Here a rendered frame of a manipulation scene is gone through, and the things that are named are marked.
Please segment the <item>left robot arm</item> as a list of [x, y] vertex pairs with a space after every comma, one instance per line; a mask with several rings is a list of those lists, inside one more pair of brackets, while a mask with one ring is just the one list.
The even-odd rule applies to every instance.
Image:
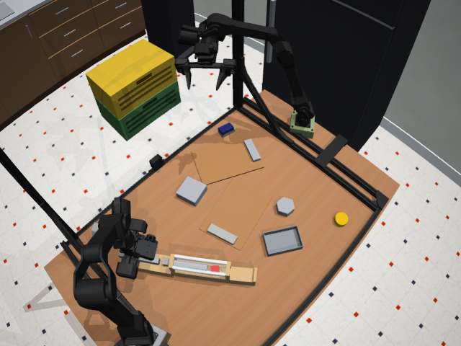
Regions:
[[[199, 27], [182, 25], [182, 32], [180, 30], [177, 43], [194, 46], [195, 59], [198, 56], [209, 56], [214, 60], [215, 53], [218, 53], [218, 43], [219, 41], [223, 42], [226, 35], [240, 35], [270, 42], [277, 55], [277, 60], [286, 71], [294, 92], [294, 94], [290, 93], [290, 99], [294, 111], [299, 113], [295, 115], [295, 125], [310, 128], [310, 119], [315, 116], [311, 101], [304, 90], [302, 92], [295, 70], [295, 59], [291, 45], [284, 40], [275, 27], [240, 22], [223, 14], [212, 13], [205, 21], [199, 23]], [[202, 38], [201, 43], [199, 43], [200, 38]]]

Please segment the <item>yellow cylinder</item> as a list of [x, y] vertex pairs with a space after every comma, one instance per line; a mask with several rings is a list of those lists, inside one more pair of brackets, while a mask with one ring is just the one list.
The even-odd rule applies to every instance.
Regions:
[[348, 222], [348, 216], [347, 214], [345, 213], [337, 213], [335, 218], [334, 218], [334, 223], [338, 226], [338, 227], [343, 227], [346, 225], [346, 223]]

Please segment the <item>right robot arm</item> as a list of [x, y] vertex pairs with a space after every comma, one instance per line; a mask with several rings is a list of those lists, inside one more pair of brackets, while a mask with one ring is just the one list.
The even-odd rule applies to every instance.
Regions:
[[[134, 236], [129, 229], [130, 223], [130, 201], [121, 197], [114, 198], [112, 214], [100, 217], [99, 229], [81, 248], [81, 259], [73, 272], [73, 295], [79, 306], [100, 311], [114, 322], [124, 346], [153, 346], [158, 333], [153, 331], [144, 314], [141, 311], [129, 313], [118, 300], [116, 302], [116, 275], [108, 264], [108, 253], [112, 246], [114, 249], [124, 249], [122, 247], [128, 248], [133, 244]], [[146, 235], [143, 239], [136, 237], [133, 257], [154, 260], [157, 244], [152, 234]], [[106, 267], [108, 278], [83, 279], [89, 263], [99, 262]]]

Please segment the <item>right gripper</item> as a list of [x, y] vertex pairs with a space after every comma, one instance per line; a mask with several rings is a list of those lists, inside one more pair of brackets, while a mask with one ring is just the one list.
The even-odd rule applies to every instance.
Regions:
[[[140, 264], [140, 259], [136, 259], [133, 257], [133, 249], [136, 246], [136, 237], [143, 239], [146, 237], [145, 235], [139, 234], [139, 232], [143, 232], [143, 234], [147, 231], [148, 224], [144, 220], [131, 218], [130, 223], [130, 230], [133, 233], [134, 241], [133, 244], [126, 248], [120, 249], [120, 253], [124, 253], [122, 256], [121, 262], [117, 263], [116, 274], [123, 278], [130, 278], [136, 279], [138, 274], [138, 268]], [[136, 235], [134, 235], [136, 234]]]

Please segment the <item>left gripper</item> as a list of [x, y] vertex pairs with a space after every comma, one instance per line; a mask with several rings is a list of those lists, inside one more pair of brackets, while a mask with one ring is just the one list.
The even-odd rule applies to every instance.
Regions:
[[[191, 86], [191, 68], [217, 68], [220, 69], [218, 80], [216, 84], [216, 91], [220, 88], [220, 85], [224, 82], [224, 80], [231, 76], [231, 74], [235, 75], [237, 62], [235, 59], [228, 59], [224, 58], [222, 63], [216, 63], [217, 53], [215, 53], [214, 60], [212, 60], [209, 56], [198, 56], [197, 62], [189, 62], [188, 58], [177, 58], [175, 60], [175, 67], [178, 73], [185, 75], [187, 80], [187, 88], [190, 89]], [[213, 65], [213, 66], [212, 66]], [[224, 73], [225, 72], [225, 73]]]

